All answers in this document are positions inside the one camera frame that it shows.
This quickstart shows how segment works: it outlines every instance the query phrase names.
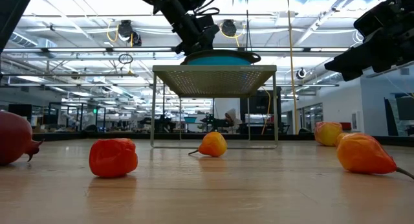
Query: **red pepper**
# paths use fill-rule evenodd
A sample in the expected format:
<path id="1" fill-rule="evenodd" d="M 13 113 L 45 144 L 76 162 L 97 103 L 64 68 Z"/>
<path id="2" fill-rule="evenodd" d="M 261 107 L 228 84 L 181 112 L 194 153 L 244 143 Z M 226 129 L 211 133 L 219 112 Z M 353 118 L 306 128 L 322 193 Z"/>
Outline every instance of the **red pepper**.
<path id="1" fill-rule="evenodd" d="M 138 166 L 135 144 L 131 139 L 100 139 L 92 145 L 89 167 L 94 175 L 120 177 Z"/>

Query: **metal leg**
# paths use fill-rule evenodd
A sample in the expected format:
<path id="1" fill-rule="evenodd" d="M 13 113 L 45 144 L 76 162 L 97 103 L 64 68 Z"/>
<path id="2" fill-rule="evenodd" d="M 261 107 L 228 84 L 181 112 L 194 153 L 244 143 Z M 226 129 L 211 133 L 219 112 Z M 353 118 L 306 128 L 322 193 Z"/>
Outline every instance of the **metal leg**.
<path id="1" fill-rule="evenodd" d="M 181 140 L 181 97 L 180 97 L 180 109 L 179 109 L 179 131 L 180 131 L 180 140 Z"/>
<path id="2" fill-rule="evenodd" d="M 250 140 L 250 98 L 247 98 L 247 128 L 248 128 L 248 140 Z"/>
<path id="3" fill-rule="evenodd" d="M 151 147 L 154 147 L 154 132 L 155 132 L 155 102 L 157 101 L 157 74 L 154 73 L 153 82 L 153 107 L 151 110 Z"/>
<path id="4" fill-rule="evenodd" d="M 105 124 L 106 124 L 106 107 L 104 107 L 104 109 L 103 109 L 103 132 L 105 133 L 106 132 L 106 128 L 105 128 Z"/>
<path id="5" fill-rule="evenodd" d="M 79 123 L 79 131 L 82 131 L 82 119 L 83 119 L 83 104 L 80 106 L 80 123 Z"/>
<path id="6" fill-rule="evenodd" d="M 273 74 L 273 116 L 274 116 L 274 144 L 278 146 L 279 142 L 279 120 L 278 120 L 278 90 L 276 89 L 276 73 Z"/>

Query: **ceiling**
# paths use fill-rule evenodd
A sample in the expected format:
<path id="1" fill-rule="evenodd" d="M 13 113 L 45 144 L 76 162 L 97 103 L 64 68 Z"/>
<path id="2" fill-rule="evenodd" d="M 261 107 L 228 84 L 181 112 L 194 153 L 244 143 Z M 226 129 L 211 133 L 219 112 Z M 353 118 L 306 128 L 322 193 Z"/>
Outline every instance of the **ceiling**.
<path id="1" fill-rule="evenodd" d="M 246 7 L 249 10 L 249 25 L 251 46 L 265 47 L 268 50 L 290 46 L 289 13 L 292 24 L 292 43 L 297 48 L 337 48 L 334 53 L 295 53 L 293 56 L 294 70 L 304 68 L 308 71 L 304 81 L 329 84 L 335 83 L 340 76 L 327 73 L 323 64 L 353 45 L 361 43 L 362 37 L 353 28 L 354 21 L 363 13 L 373 8 L 381 0 L 215 0 L 209 7 L 221 10 L 214 16 L 216 24 L 220 25 L 225 19 L 233 19 L 238 38 L 238 46 L 246 46 Z M 152 16 L 153 7 L 141 0 L 31 0 L 25 10 L 14 36 L 8 42 L 7 48 L 28 47 L 128 47 L 121 41 L 111 41 L 116 37 L 116 26 L 121 20 L 131 20 L 132 26 L 142 38 L 143 47 L 174 47 L 180 43 L 180 38 L 171 32 L 171 26 L 161 14 Z M 233 38 L 226 38 L 220 32 L 215 36 L 214 47 L 236 48 Z M 259 65 L 277 65 L 276 80 L 278 84 L 290 84 L 290 54 L 286 52 L 260 53 L 262 60 Z M 119 54 L 102 53 L 55 53 L 51 57 L 39 56 L 35 53 L 3 53 L 3 61 L 12 60 L 15 67 L 9 65 L 9 72 L 39 74 L 53 69 L 53 73 L 109 74 L 127 73 L 131 70 L 136 76 L 107 77 L 105 82 L 114 84 L 148 84 L 151 83 L 152 67 L 154 65 L 179 65 L 183 55 L 174 52 L 137 52 L 132 53 L 134 61 L 129 65 L 118 66 Z M 27 82 L 14 78 L 16 82 Z M 54 77 L 53 81 L 67 84 L 88 83 L 85 78 L 73 80 L 71 77 Z M 142 95 L 142 88 L 122 88 L 132 96 Z M 101 91 L 93 95 L 102 96 Z"/>

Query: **shelf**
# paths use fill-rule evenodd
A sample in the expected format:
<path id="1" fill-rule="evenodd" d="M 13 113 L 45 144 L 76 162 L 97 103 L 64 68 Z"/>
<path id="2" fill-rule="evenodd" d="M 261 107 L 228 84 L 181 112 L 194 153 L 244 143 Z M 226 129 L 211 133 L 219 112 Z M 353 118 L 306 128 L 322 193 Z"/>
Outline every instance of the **shelf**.
<path id="1" fill-rule="evenodd" d="M 248 98 L 275 65 L 155 65 L 153 72 L 181 98 Z"/>

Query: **orange pepper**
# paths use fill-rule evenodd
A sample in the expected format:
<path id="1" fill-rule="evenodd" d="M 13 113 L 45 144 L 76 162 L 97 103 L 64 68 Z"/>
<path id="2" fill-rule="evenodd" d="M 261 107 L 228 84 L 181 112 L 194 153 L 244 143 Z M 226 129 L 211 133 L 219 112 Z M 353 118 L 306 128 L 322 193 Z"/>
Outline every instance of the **orange pepper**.
<path id="1" fill-rule="evenodd" d="M 335 142 L 335 146 L 338 147 L 339 143 L 341 143 L 341 140 L 343 139 L 344 136 L 348 135 L 349 133 L 341 133 L 338 135 L 338 137 L 336 138 L 336 142 Z"/>
<path id="2" fill-rule="evenodd" d="M 89 153 L 89 168 L 100 177 L 120 177 L 137 166 L 138 156 L 131 139 L 100 139 L 92 145 Z"/>
<path id="3" fill-rule="evenodd" d="M 211 132 L 204 136 L 199 149 L 189 153 L 200 152 L 204 155 L 210 155 L 212 157 L 220 157 L 227 151 L 227 142 L 219 132 Z"/>
<path id="4" fill-rule="evenodd" d="M 414 179 L 414 175 L 397 167 L 394 159 L 372 136 L 363 133 L 347 134 L 340 141 L 336 153 L 342 167 L 350 172 L 360 174 L 400 172 Z"/>

